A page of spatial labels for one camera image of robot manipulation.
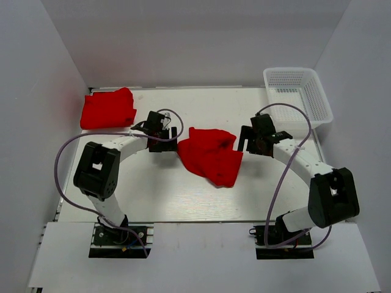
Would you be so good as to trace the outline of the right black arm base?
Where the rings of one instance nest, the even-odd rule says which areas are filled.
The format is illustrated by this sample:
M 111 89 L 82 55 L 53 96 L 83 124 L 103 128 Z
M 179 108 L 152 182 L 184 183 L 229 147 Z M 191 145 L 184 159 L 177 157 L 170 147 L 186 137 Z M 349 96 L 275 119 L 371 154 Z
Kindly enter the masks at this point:
M 254 225 L 249 235 L 255 239 L 255 251 L 258 260 L 313 259 L 312 238 L 309 231 L 289 232 L 278 216 L 274 224 Z

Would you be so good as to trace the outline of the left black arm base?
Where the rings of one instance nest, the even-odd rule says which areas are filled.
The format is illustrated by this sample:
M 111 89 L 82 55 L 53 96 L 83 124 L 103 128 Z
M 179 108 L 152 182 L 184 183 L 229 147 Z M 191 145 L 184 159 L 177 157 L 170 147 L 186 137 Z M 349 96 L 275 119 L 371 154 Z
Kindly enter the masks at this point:
M 147 259 L 153 245 L 152 224 L 129 225 L 141 239 L 145 250 L 137 237 L 127 231 L 108 228 L 95 223 L 90 241 L 89 258 L 91 259 Z

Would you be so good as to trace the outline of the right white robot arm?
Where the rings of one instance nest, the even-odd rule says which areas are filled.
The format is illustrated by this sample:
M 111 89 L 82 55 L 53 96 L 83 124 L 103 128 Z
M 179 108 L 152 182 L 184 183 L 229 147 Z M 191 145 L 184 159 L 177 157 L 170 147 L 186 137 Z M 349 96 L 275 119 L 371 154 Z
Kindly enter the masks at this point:
M 277 132 L 268 114 L 242 126 L 238 150 L 272 157 L 286 165 L 309 187 L 306 207 L 276 218 L 279 233 L 290 236 L 315 226 L 326 228 L 359 215 L 360 207 L 353 174 L 316 160 L 286 131 Z

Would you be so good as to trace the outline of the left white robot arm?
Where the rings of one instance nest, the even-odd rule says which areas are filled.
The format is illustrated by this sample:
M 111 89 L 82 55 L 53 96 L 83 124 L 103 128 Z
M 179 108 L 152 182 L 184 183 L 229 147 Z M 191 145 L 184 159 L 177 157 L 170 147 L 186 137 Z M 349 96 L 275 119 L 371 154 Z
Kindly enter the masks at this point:
M 98 221 L 110 228 L 126 228 L 128 218 L 115 197 L 120 163 L 147 150 L 151 153 L 176 152 L 181 132 L 168 109 L 151 111 L 145 121 L 132 126 L 128 133 L 104 143 L 85 145 L 73 178 L 73 184 L 86 195 L 98 213 Z

